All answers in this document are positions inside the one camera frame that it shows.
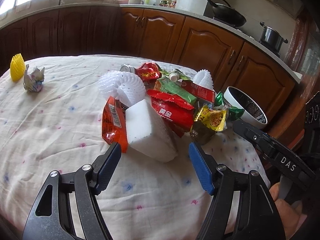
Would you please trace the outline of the right hand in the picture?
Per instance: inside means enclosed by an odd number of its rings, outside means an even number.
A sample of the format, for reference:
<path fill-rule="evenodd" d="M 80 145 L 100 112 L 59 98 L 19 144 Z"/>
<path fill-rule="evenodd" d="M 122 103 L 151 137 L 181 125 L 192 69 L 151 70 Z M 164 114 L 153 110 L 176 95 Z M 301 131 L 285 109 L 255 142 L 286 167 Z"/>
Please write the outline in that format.
<path fill-rule="evenodd" d="M 297 207 L 292 207 L 285 200 L 279 198 L 280 182 L 270 188 L 270 194 L 276 204 L 281 221 L 283 223 L 286 239 L 290 239 L 301 227 L 307 218 L 302 214 L 302 203 Z"/>

